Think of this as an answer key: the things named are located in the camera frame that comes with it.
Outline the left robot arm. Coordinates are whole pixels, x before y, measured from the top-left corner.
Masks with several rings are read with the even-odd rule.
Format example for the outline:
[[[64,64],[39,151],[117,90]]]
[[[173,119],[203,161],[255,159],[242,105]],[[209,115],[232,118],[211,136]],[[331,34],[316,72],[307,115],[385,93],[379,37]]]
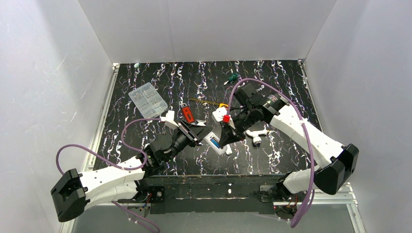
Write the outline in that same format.
[[[59,222],[67,222],[95,205],[137,196],[137,182],[164,170],[167,163],[185,147],[195,147],[213,130],[181,120],[165,121],[173,134],[159,134],[144,150],[119,163],[95,171],[80,173],[73,168],[62,173],[51,189]]]

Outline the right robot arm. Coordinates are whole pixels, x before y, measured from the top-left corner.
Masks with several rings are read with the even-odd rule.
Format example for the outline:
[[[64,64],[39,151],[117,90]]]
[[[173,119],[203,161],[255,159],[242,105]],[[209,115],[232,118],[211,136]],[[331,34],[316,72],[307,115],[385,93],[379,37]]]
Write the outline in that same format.
[[[213,113],[214,121],[221,125],[219,146],[242,141],[255,123],[264,121],[281,130],[306,152],[311,153],[314,169],[290,172],[276,184],[276,193],[288,198],[309,187],[334,195],[355,171],[359,149],[347,146],[325,135],[296,112],[291,103],[279,94],[265,96],[250,83],[234,92],[241,110],[235,116],[219,107]]]

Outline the white remote control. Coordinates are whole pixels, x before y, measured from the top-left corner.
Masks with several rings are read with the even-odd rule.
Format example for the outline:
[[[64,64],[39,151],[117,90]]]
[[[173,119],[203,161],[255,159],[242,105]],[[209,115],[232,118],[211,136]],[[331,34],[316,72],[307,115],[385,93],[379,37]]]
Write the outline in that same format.
[[[229,145],[220,147],[220,138],[214,133],[209,132],[203,141],[207,143],[218,155],[231,155],[233,153]]]

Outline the blue AAA battery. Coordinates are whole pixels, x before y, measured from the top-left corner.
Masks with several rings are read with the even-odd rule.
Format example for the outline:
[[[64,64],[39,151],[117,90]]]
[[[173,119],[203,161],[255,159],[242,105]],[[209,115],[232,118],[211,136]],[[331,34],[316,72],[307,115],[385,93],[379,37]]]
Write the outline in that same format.
[[[219,142],[216,140],[216,138],[211,137],[210,141],[215,145],[217,148],[220,148]]]

